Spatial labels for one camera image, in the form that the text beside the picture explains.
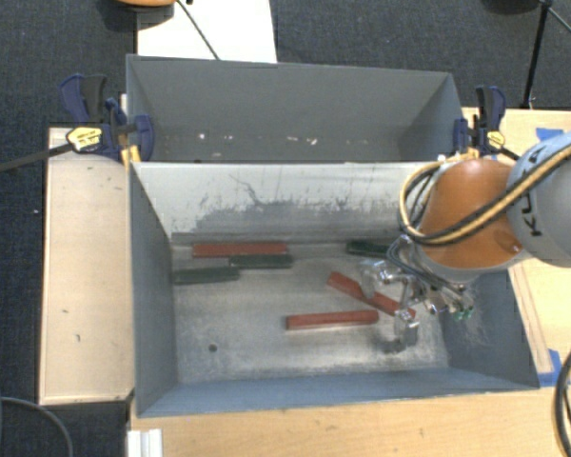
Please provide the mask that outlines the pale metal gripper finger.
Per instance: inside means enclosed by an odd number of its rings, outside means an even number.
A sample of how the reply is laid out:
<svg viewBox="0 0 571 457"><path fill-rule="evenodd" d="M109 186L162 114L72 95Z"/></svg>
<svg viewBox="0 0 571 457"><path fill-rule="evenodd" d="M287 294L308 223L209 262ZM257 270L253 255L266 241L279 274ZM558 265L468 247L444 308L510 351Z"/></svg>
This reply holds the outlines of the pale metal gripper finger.
<svg viewBox="0 0 571 457"><path fill-rule="evenodd" d="M408 309L398 309L394 315L395 347L401 352L413 348L419 341L420 322Z"/></svg>
<svg viewBox="0 0 571 457"><path fill-rule="evenodd" d="M359 264L360 286L366 299L372 299L380 287L388 284L387 262L378 259L365 259Z"/></svg>

